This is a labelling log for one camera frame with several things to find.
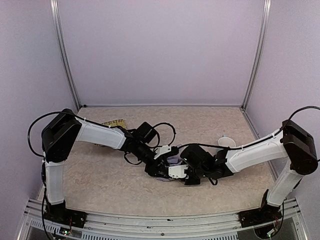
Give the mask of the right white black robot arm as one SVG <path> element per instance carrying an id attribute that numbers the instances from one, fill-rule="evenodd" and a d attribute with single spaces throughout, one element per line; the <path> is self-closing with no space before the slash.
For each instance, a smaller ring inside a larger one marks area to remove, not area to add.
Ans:
<path id="1" fill-rule="evenodd" d="M 180 154 L 187 164 L 187 174 L 210 181 L 226 178 L 246 168 L 285 159 L 286 165 L 272 188 L 263 195 L 261 209 L 279 209 L 301 179 L 318 168 L 314 138 L 292 120 L 285 120 L 279 130 L 241 147 L 224 147 L 211 155 L 199 144 L 188 145 Z"/>

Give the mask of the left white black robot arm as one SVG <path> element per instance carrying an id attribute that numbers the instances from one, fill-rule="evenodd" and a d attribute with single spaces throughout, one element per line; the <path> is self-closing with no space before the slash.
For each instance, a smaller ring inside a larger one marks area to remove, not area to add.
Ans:
<path id="1" fill-rule="evenodd" d="M 144 164 L 144 171 L 153 178 L 168 179 L 169 165 L 159 145 L 150 146 L 158 138 L 156 128 L 144 121 L 133 129 L 108 126 L 75 115 L 70 109 L 55 113 L 41 132 L 44 160 L 46 200 L 49 207 L 66 208 L 64 191 L 65 162 L 75 147 L 98 145 L 102 148 L 131 154 Z"/>

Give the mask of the lavender folding umbrella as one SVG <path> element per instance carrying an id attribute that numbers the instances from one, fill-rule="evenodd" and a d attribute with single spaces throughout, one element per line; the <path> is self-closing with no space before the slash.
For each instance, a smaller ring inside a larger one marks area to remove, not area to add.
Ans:
<path id="1" fill-rule="evenodd" d="M 179 156 L 177 146 L 164 145 L 155 148 L 155 160 L 160 160 L 160 166 L 157 169 L 156 179 L 162 182 L 171 182 L 174 180 L 183 180 L 187 177 L 185 171 L 188 166 L 183 163 Z"/>

